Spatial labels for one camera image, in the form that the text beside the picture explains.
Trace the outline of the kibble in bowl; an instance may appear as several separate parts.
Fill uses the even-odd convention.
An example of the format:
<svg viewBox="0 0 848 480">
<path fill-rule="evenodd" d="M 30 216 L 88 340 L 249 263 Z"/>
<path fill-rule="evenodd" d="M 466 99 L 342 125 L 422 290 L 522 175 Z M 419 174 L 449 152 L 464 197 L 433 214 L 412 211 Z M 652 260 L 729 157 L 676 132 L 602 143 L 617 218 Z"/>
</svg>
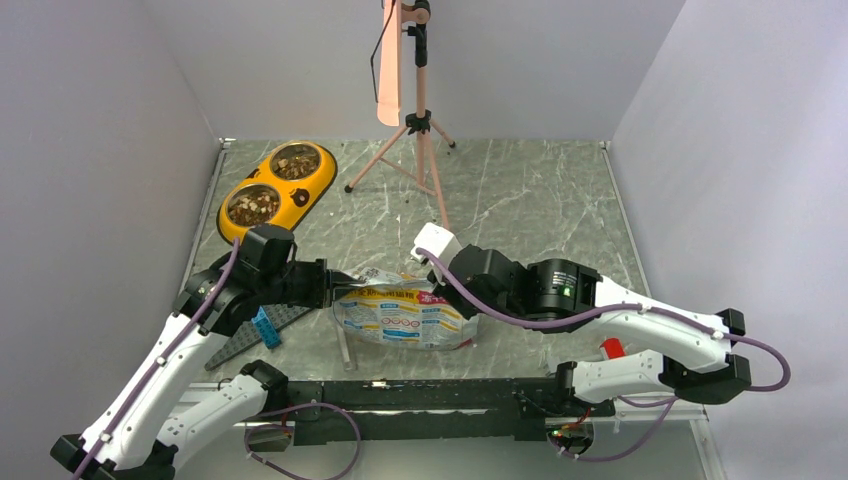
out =
<svg viewBox="0 0 848 480">
<path fill-rule="evenodd" d="M 280 197 L 276 190 L 254 185 L 237 191 L 229 200 L 226 214 L 235 225 L 252 227 L 267 223 L 279 210 Z"/>
<path fill-rule="evenodd" d="M 321 165 L 321 154 L 310 145 L 289 145 L 280 149 L 270 162 L 280 179 L 295 181 L 312 175 Z"/>
</svg>

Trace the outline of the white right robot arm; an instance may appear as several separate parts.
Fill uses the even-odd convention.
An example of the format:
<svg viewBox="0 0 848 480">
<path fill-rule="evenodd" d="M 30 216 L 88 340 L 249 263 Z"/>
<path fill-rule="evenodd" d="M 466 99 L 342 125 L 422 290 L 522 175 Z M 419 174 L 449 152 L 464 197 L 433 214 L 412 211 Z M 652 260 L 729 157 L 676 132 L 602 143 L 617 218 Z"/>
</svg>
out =
<svg viewBox="0 0 848 480">
<path fill-rule="evenodd" d="M 736 310 L 700 314 L 671 307 L 565 259 L 524 266 L 473 245 L 417 246 L 412 254 L 430 264 L 435 294 L 464 317 L 485 314 L 545 334 L 595 330 L 639 347 L 633 354 L 561 364 L 551 398 L 564 415 L 642 393 L 721 405 L 753 388 L 749 360 L 733 351 L 745 334 Z"/>
</svg>

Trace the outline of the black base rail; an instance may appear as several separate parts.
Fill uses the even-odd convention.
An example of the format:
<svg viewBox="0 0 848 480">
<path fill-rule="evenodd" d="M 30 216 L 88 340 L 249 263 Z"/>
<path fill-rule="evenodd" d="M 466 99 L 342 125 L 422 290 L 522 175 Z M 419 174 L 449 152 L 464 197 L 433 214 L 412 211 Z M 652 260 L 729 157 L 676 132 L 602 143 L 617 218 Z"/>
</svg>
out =
<svg viewBox="0 0 848 480">
<path fill-rule="evenodd" d="M 543 441 L 575 421 L 610 418 L 552 378 L 291 381 L 259 418 L 294 424 L 297 446 L 336 441 L 509 437 Z"/>
</svg>

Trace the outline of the pet food bag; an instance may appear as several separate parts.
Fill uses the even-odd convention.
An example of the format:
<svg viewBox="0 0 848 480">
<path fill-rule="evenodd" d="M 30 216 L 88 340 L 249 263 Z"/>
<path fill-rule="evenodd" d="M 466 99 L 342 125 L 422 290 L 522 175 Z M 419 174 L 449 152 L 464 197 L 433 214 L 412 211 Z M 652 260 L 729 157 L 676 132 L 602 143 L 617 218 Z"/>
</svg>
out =
<svg viewBox="0 0 848 480">
<path fill-rule="evenodd" d="M 361 285 L 334 302 L 337 323 L 366 342 L 413 350 L 453 350 L 478 334 L 479 318 L 464 318 L 433 293 L 425 278 L 363 267 L 348 273 Z"/>
</svg>

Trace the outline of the kibble in near bowl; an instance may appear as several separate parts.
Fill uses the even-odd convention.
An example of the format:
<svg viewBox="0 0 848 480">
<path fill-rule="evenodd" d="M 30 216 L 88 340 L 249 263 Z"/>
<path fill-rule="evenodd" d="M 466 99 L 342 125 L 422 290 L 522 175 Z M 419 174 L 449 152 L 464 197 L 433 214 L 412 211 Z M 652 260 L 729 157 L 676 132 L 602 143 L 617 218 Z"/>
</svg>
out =
<svg viewBox="0 0 848 480">
<path fill-rule="evenodd" d="M 279 210 L 280 197 L 276 190 L 254 185 L 237 191 L 229 200 L 226 214 L 235 225 L 252 227 L 267 223 Z"/>
</svg>

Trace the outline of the kibble in far bowl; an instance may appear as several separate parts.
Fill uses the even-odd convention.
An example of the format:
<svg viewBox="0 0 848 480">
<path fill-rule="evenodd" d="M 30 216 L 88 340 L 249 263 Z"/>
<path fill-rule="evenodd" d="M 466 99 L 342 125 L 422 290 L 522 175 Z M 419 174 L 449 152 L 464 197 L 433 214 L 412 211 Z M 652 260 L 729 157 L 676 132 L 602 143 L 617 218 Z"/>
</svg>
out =
<svg viewBox="0 0 848 480">
<path fill-rule="evenodd" d="M 321 165 L 321 154 L 310 145 L 289 145 L 280 149 L 270 162 L 280 179 L 295 181 L 312 175 Z"/>
</svg>

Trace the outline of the pink tripod stand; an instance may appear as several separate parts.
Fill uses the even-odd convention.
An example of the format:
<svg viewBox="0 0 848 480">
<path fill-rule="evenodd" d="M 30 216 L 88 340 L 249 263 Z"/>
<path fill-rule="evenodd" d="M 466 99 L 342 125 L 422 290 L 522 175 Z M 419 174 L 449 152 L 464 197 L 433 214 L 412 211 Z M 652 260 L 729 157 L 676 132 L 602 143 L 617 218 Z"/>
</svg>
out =
<svg viewBox="0 0 848 480">
<path fill-rule="evenodd" d="M 428 1 L 401 2 L 400 73 L 402 66 L 402 37 L 406 35 L 414 40 L 415 109 L 413 112 L 403 116 L 400 108 L 400 124 L 393 127 L 395 129 L 393 135 L 380 147 L 377 153 L 358 174 L 345 184 L 344 191 L 351 193 L 376 164 L 383 163 L 413 179 L 419 190 L 436 199 L 442 225 L 448 229 L 450 227 L 450 221 L 437 166 L 432 134 L 437 133 L 441 136 L 451 149 L 456 147 L 456 141 L 436 122 L 431 110 L 427 108 L 427 67 L 429 63 L 428 23 L 431 19 L 431 4 Z M 384 158 L 384 155 L 403 136 L 413 136 L 415 138 L 416 170 L 413 172 L 403 168 L 397 162 L 393 163 Z"/>
</svg>

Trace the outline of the grey building baseplate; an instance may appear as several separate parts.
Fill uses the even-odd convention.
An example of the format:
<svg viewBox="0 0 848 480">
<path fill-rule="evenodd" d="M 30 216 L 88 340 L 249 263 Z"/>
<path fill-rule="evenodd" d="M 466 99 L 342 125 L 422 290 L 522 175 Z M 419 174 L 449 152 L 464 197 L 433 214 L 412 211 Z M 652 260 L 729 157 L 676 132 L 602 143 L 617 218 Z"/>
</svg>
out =
<svg viewBox="0 0 848 480">
<path fill-rule="evenodd" d="M 270 325 L 277 333 L 300 320 L 312 309 L 307 307 L 277 304 L 265 305 L 263 311 L 267 315 Z M 219 349 L 204 365 L 206 371 L 213 371 L 228 361 L 247 352 L 255 345 L 262 344 L 263 340 L 256 327 L 248 321 L 242 324 L 236 333 Z"/>
</svg>

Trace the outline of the pink light panel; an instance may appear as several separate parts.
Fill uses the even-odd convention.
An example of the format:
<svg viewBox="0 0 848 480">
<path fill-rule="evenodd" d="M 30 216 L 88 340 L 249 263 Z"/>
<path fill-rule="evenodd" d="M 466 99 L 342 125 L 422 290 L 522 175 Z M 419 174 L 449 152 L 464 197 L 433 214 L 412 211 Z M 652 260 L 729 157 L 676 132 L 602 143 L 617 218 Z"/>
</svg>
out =
<svg viewBox="0 0 848 480">
<path fill-rule="evenodd" d="M 401 4 L 401 1 L 383 2 L 382 26 L 369 58 L 376 116 L 380 123 L 392 127 L 400 124 Z"/>
</svg>

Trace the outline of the red clamp block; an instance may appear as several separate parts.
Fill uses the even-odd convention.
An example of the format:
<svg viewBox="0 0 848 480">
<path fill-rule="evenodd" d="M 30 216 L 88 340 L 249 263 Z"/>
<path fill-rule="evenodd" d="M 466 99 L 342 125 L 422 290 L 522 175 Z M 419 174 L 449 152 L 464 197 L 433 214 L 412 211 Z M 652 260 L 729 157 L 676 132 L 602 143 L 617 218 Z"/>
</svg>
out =
<svg viewBox="0 0 848 480">
<path fill-rule="evenodd" d="M 622 343 L 617 338 L 607 338 L 600 345 L 600 351 L 604 360 L 614 360 L 627 355 Z"/>
</svg>

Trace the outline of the blue building brick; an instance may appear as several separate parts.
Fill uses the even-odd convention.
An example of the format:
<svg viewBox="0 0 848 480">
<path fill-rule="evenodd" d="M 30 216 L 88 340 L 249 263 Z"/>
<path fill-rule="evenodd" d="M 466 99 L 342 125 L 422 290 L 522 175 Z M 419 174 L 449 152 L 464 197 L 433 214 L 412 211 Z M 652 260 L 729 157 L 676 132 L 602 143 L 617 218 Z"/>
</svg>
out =
<svg viewBox="0 0 848 480">
<path fill-rule="evenodd" d="M 273 350 L 282 344 L 278 331 L 263 307 L 258 308 L 251 324 L 267 349 Z"/>
</svg>

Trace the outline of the yellow double pet bowl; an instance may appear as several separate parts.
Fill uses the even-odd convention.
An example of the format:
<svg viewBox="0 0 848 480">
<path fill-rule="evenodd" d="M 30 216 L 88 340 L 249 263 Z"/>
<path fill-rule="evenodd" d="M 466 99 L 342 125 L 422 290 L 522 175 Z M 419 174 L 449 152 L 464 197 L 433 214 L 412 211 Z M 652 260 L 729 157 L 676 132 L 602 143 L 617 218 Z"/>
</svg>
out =
<svg viewBox="0 0 848 480">
<path fill-rule="evenodd" d="M 316 148 L 321 154 L 321 165 L 312 175 L 306 178 L 295 181 L 282 180 L 272 172 L 270 162 L 280 149 L 297 144 L 310 145 Z M 237 226 L 227 218 L 226 214 L 226 208 L 232 196 L 237 191 L 254 185 L 270 187 L 279 194 L 279 210 L 267 223 L 284 227 L 290 231 L 294 230 L 332 186 L 337 172 L 338 164 L 335 156 L 319 144 L 310 141 L 289 141 L 277 146 L 224 197 L 216 217 L 218 234 L 225 242 L 232 243 L 236 238 L 242 240 L 246 231 L 254 227 Z"/>
</svg>

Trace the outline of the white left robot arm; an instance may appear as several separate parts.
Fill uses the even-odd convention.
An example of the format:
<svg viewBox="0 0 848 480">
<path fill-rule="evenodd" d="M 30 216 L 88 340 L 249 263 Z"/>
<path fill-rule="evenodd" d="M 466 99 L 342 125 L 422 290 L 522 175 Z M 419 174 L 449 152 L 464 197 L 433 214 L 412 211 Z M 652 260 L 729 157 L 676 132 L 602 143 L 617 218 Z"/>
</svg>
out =
<svg viewBox="0 0 848 480">
<path fill-rule="evenodd" d="M 83 432 L 60 436 L 51 457 L 75 479 L 171 479 L 234 423 L 279 417 L 291 404 L 289 379 L 261 360 L 189 410 L 173 410 L 202 367 L 262 307 L 328 308 L 364 284 L 296 253 L 290 230 L 262 224 L 191 275 L 122 391 Z"/>
</svg>

